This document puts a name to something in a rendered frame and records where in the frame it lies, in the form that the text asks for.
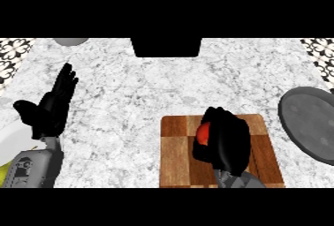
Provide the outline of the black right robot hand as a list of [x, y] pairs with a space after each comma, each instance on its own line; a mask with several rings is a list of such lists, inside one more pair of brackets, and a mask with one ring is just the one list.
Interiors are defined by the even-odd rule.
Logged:
[[208, 142], [193, 141], [193, 158], [208, 162], [214, 170], [224, 170], [239, 177], [246, 169], [251, 155], [251, 133], [243, 119], [221, 107], [208, 107], [200, 124], [209, 123]]

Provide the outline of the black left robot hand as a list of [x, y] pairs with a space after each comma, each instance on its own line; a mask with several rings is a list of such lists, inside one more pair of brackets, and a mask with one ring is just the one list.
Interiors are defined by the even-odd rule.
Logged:
[[61, 134], [76, 82], [72, 65], [66, 63], [51, 90], [42, 95], [38, 104], [25, 100], [14, 101], [13, 108], [22, 123], [30, 126], [32, 139], [57, 137]]

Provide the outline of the red tomato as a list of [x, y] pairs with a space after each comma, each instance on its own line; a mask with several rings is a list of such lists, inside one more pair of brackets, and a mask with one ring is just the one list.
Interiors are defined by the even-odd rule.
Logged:
[[199, 145], [203, 145], [203, 146], [206, 145], [208, 132], [209, 132], [209, 123], [205, 122], [197, 126], [196, 132], [194, 132], [194, 138]]

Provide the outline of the wooden cutting board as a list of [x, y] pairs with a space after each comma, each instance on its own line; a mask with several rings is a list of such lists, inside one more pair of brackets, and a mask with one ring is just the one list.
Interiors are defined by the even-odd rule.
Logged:
[[[273, 146], [259, 114], [237, 115], [249, 127], [249, 165], [245, 171], [267, 188], [283, 188]], [[159, 188], [217, 188], [212, 167], [192, 155], [200, 115], [160, 118]]]

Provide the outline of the dark grey pan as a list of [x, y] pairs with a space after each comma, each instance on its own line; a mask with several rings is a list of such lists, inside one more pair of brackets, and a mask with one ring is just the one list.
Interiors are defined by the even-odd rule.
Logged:
[[334, 166], [334, 94], [313, 87], [295, 87], [277, 103], [283, 131], [299, 150]]

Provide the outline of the grey round object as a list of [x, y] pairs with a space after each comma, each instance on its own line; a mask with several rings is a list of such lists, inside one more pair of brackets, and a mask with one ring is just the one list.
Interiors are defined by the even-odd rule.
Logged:
[[87, 38], [54, 38], [58, 45], [64, 47], [78, 46], [87, 41]]

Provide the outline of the black appliance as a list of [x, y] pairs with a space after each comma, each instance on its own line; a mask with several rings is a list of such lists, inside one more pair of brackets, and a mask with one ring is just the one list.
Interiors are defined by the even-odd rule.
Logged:
[[196, 57], [200, 38], [131, 38], [135, 57]]

